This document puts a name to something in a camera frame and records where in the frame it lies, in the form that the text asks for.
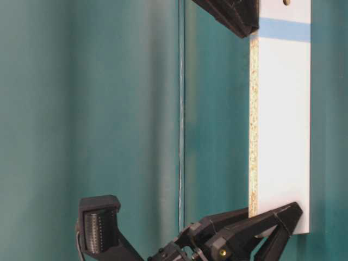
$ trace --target white board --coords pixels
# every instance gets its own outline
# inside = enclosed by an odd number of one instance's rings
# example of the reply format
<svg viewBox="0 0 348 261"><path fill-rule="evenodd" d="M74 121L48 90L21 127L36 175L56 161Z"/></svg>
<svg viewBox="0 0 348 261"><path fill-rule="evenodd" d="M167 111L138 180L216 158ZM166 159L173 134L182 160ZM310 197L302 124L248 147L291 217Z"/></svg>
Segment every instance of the white board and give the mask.
<svg viewBox="0 0 348 261"><path fill-rule="evenodd" d="M260 0L250 40L250 216L296 201L309 232L310 0Z"/></svg>

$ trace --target screw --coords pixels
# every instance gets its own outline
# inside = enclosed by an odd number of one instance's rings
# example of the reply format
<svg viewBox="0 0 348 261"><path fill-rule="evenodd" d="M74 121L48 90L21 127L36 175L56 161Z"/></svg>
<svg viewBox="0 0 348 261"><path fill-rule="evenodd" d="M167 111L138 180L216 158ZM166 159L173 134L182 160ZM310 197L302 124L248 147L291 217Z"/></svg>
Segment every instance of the screw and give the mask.
<svg viewBox="0 0 348 261"><path fill-rule="evenodd" d="M225 257L227 255L227 252L225 249L220 250L220 256Z"/></svg>
<svg viewBox="0 0 348 261"><path fill-rule="evenodd" d="M199 255L197 255L197 253L194 253L191 257L192 260L196 260L198 259Z"/></svg>

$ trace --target black clamp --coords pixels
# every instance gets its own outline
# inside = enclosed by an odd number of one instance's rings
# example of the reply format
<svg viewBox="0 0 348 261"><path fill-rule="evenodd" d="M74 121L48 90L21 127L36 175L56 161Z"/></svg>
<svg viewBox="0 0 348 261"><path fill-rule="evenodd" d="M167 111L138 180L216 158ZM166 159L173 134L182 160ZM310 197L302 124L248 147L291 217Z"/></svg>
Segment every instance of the black clamp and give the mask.
<svg viewBox="0 0 348 261"><path fill-rule="evenodd" d="M117 227L121 205L115 196L84 198L79 206L77 246L83 253L103 261L143 260ZM302 210L294 202L248 218L248 209L206 216L185 228L148 261L189 261L183 248L192 249L196 261L246 261L273 229L254 257L256 261L278 261L291 237Z"/></svg>
<svg viewBox="0 0 348 261"><path fill-rule="evenodd" d="M259 29L258 0L193 0L240 38Z"/></svg>

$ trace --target particleboard edge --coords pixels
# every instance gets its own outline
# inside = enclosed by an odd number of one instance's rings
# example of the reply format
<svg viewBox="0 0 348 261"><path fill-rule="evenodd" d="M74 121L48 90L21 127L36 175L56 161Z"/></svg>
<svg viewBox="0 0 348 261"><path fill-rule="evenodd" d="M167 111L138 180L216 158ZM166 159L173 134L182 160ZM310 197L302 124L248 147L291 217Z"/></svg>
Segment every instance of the particleboard edge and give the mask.
<svg viewBox="0 0 348 261"><path fill-rule="evenodd" d="M250 37L249 75L249 217L257 215L258 176L258 87L259 87L258 34Z"/></svg>

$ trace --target teal backdrop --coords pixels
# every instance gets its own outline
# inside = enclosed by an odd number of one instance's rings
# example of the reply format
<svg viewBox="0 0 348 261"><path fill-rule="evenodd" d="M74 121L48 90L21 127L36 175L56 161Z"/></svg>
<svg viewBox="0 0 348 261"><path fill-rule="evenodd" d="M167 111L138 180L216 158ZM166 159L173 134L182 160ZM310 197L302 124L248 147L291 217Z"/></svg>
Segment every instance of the teal backdrop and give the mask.
<svg viewBox="0 0 348 261"><path fill-rule="evenodd" d="M348 3L312 2L311 233L282 261L348 259ZM248 39L180 3L0 2L0 260L78 260L84 196L144 258L247 206Z"/></svg>

